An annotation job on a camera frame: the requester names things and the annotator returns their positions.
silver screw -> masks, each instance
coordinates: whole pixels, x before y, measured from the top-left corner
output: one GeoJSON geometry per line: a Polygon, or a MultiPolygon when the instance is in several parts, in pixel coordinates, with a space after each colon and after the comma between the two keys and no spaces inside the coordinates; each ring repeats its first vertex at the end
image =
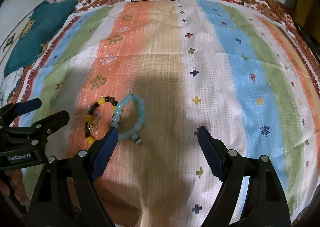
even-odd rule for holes
{"type": "Polygon", "coordinates": [[[266,155],[262,155],[262,156],[261,156],[261,160],[262,160],[263,162],[268,162],[268,161],[269,161],[269,158],[268,158],[266,155]]]}
{"type": "Polygon", "coordinates": [[[230,150],[228,151],[228,154],[229,154],[230,156],[236,156],[238,153],[237,153],[236,150],[230,149],[230,150]]]}
{"type": "Polygon", "coordinates": [[[87,155],[87,151],[85,151],[85,150],[81,150],[79,153],[78,153],[78,156],[79,157],[84,157],[84,156],[86,156],[87,155]]]}
{"type": "Polygon", "coordinates": [[[54,157],[54,156],[51,156],[51,157],[48,158],[48,162],[49,162],[49,163],[52,163],[54,160],[55,160],[55,157],[54,157]]]}

bed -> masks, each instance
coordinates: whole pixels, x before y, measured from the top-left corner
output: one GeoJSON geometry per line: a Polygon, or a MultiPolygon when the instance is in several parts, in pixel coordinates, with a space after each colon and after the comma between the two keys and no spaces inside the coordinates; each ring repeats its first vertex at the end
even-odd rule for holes
{"type": "MultiPolygon", "coordinates": [[[[147,113],[143,144],[120,142],[95,183],[115,223],[202,224],[221,183],[197,144],[201,125],[243,156],[268,155],[293,222],[320,183],[319,75],[316,57],[275,0],[78,0],[13,96],[38,97],[41,109],[14,125],[65,109],[70,122],[46,151],[71,157],[90,147],[83,128],[98,98],[138,94],[147,113]]],[[[113,108],[99,112],[96,139],[113,108]]],[[[133,107],[125,109],[120,132],[135,119],[133,107]]],[[[29,198],[41,169],[23,170],[29,198]]],[[[233,222],[247,185],[244,179],[233,222]]]]}

finger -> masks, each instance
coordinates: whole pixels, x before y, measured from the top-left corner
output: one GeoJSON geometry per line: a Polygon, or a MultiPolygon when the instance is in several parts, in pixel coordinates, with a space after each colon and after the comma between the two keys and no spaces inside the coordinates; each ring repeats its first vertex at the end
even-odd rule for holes
{"type": "Polygon", "coordinates": [[[0,179],[0,191],[5,195],[10,195],[9,187],[0,179]]]}
{"type": "Polygon", "coordinates": [[[27,195],[24,189],[22,171],[20,169],[12,171],[11,181],[14,184],[14,195],[17,200],[23,205],[27,199],[27,195]]]}

beaded bracelet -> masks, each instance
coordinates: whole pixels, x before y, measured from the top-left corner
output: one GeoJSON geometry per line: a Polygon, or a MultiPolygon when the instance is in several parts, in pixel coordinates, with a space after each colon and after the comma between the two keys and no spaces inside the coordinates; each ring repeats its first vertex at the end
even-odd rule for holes
{"type": "Polygon", "coordinates": [[[90,129],[91,126],[90,124],[94,121],[92,120],[92,116],[93,116],[93,112],[96,110],[96,108],[100,107],[101,105],[105,104],[106,102],[111,102],[113,106],[116,106],[118,104],[118,101],[116,101],[115,97],[101,97],[97,100],[97,102],[95,102],[91,107],[90,110],[88,112],[88,114],[85,116],[85,123],[84,123],[84,136],[86,138],[86,141],[89,144],[92,144],[95,141],[95,138],[93,136],[91,136],[90,134],[90,129]]]}
{"type": "Polygon", "coordinates": [[[123,140],[123,139],[129,138],[131,136],[131,138],[138,144],[138,143],[142,142],[142,140],[137,135],[137,132],[141,129],[143,123],[146,121],[146,112],[144,109],[144,100],[142,98],[140,98],[137,94],[134,94],[134,95],[128,94],[118,103],[117,108],[114,111],[114,117],[112,119],[113,122],[111,123],[111,126],[118,128],[118,122],[120,121],[120,115],[122,113],[122,109],[131,100],[136,101],[138,103],[138,113],[139,113],[138,122],[135,123],[133,128],[130,129],[129,131],[125,131],[123,133],[120,133],[118,140],[123,140]]]}

navy blue cross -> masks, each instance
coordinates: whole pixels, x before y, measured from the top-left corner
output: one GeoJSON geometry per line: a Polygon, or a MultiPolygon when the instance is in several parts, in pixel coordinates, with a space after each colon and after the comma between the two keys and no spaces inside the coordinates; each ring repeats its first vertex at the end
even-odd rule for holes
{"type": "Polygon", "coordinates": [[[196,71],[196,70],[193,70],[192,72],[190,72],[190,74],[192,74],[193,75],[193,77],[195,77],[195,76],[197,76],[197,74],[198,74],[199,72],[198,71],[196,71]]]}
{"type": "Polygon", "coordinates": [[[199,206],[199,204],[196,204],[195,208],[191,209],[192,212],[195,212],[195,215],[197,215],[200,210],[202,210],[202,206],[199,206]]]}

